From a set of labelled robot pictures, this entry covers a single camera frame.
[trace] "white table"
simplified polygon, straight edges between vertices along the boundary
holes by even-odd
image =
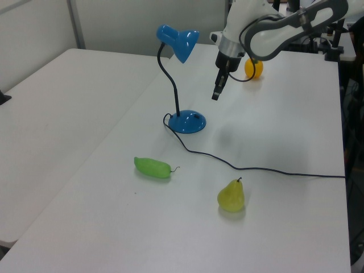
[[[7,92],[0,245],[20,238],[158,73],[155,57],[70,49]]]
[[[335,63],[281,52],[260,80],[229,79],[216,102],[217,52],[197,45],[184,65],[173,57],[166,66],[181,109],[207,118],[203,131],[181,136],[189,148],[241,167],[344,175]],[[173,102],[160,73],[0,272],[350,272],[344,179],[241,172],[190,154],[162,124]],[[135,170],[134,156],[180,168],[153,179]],[[246,209],[226,213],[217,194],[240,176]]]

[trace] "green pepper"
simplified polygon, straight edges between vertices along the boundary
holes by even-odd
[[[134,164],[139,172],[157,178],[168,178],[174,172],[169,164],[151,158],[135,157]]]

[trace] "lamp base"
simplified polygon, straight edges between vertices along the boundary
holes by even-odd
[[[199,112],[182,110],[180,116],[174,114],[168,122],[169,127],[178,133],[191,134],[201,131],[206,126],[206,119]]]

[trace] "blue desk lamp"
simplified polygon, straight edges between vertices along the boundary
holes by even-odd
[[[173,48],[173,51],[180,62],[185,63],[191,54],[199,35],[199,32],[194,30],[178,32],[166,24],[160,26],[157,30],[157,37],[162,42],[157,54],[158,64],[160,69],[171,81],[175,92],[176,113],[169,119],[168,125],[173,131],[183,134],[201,131],[206,126],[206,119],[203,115],[193,110],[180,111],[176,84],[162,66],[160,54],[164,46],[168,44]]]

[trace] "white wall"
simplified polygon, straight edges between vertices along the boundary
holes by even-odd
[[[155,56],[161,24],[197,29],[198,43],[209,43],[211,31],[222,31],[226,0],[73,0],[85,48]]]
[[[31,0],[0,14],[0,90],[69,48],[76,48],[76,40],[66,0]]]

